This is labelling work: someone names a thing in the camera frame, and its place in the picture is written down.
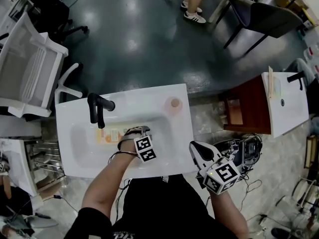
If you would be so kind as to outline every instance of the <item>black tap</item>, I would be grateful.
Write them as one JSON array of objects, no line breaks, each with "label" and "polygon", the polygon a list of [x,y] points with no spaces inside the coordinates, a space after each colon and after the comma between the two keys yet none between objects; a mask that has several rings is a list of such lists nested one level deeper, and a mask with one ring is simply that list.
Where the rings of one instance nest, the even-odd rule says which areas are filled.
[{"label": "black tap", "polygon": [[290,82],[293,82],[295,80],[299,80],[300,90],[303,90],[303,85],[301,84],[301,78],[302,77],[305,77],[305,73],[303,71],[301,71],[301,72],[299,72],[297,74],[294,74],[292,76],[287,77],[287,81],[290,83]]},{"label": "black tap", "polygon": [[100,97],[97,94],[91,93],[88,96],[88,104],[90,109],[90,120],[92,124],[98,123],[100,129],[105,127],[103,119],[103,109],[113,111],[115,109],[115,103]]}]

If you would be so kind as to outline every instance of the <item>sneaker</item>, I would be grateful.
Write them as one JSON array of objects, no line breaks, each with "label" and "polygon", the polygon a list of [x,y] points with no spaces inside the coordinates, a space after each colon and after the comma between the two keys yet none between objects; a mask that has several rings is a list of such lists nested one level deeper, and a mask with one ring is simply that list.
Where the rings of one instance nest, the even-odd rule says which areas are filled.
[{"label": "sneaker", "polygon": [[[188,3],[183,1],[180,5],[180,8],[183,10],[183,11],[187,11],[188,9]],[[203,12],[203,10],[201,8],[198,8],[196,9],[196,12],[198,15],[201,15],[201,13]]]},{"label": "sneaker", "polygon": [[186,18],[188,20],[191,20],[191,21],[194,21],[194,22],[197,22],[197,23],[200,23],[200,24],[205,24],[206,23],[206,20],[202,16],[199,16],[197,13],[189,14],[186,11],[184,13],[184,18]]}]

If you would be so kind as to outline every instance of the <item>dark floor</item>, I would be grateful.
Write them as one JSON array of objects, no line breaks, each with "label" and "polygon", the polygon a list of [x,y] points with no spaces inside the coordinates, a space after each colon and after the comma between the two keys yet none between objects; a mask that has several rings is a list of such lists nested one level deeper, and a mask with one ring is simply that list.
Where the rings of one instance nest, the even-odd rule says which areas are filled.
[{"label": "dark floor", "polygon": [[[70,5],[75,0],[63,1]],[[293,31],[279,39],[268,37],[242,58],[262,34],[244,29],[224,50],[238,24],[233,11],[217,27],[194,25],[183,19],[181,1],[79,0],[70,17],[75,26],[87,25],[90,33],[74,33],[64,42],[66,64],[84,64],[67,85],[107,94],[186,83],[189,94],[205,96],[237,86],[268,66],[282,70],[306,48]],[[209,18],[219,2],[204,0],[203,16]]]}]

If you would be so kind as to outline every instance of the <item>human arm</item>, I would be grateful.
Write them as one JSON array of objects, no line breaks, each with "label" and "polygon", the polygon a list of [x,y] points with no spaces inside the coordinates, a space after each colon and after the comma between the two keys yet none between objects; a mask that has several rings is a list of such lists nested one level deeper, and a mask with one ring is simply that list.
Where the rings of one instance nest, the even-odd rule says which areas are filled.
[{"label": "human arm", "polygon": [[247,239],[249,235],[247,222],[236,208],[228,192],[216,195],[208,191],[213,206],[215,219],[227,227],[239,239]]},{"label": "human arm", "polygon": [[[133,140],[123,141],[121,151],[135,152]],[[111,162],[92,181],[85,192],[82,208],[90,207],[111,216],[111,208],[118,192],[122,177],[135,157],[126,153],[116,154]]]}]

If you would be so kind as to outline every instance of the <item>sink basin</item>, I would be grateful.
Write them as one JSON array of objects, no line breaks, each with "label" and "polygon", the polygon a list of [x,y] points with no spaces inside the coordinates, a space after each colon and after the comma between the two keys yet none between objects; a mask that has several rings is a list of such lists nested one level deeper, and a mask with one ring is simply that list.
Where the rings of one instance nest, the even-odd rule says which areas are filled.
[{"label": "sink basin", "polygon": [[[146,125],[151,129],[157,159],[142,163],[135,158],[125,178],[168,176],[196,171],[189,143],[193,140],[185,84],[131,90],[102,95],[112,100],[112,112],[103,111],[104,130]],[[178,106],[171,105],[178,100]],[[94,178],[117,151],[117,142],[100,141],[97,124],[90,123],[87,99],[56,105],[59,146],[64,172],[69,176]]]},{"label": "sink basin", "polygon": [[309,119],[308,102],[304,81],[300,90],[298,80],[288,82],[287,77],[295,73],[274,72],[274,96],[269,98],[269,73],[263,73],[262,79],[267,95],[271,135],[275,138]]}]

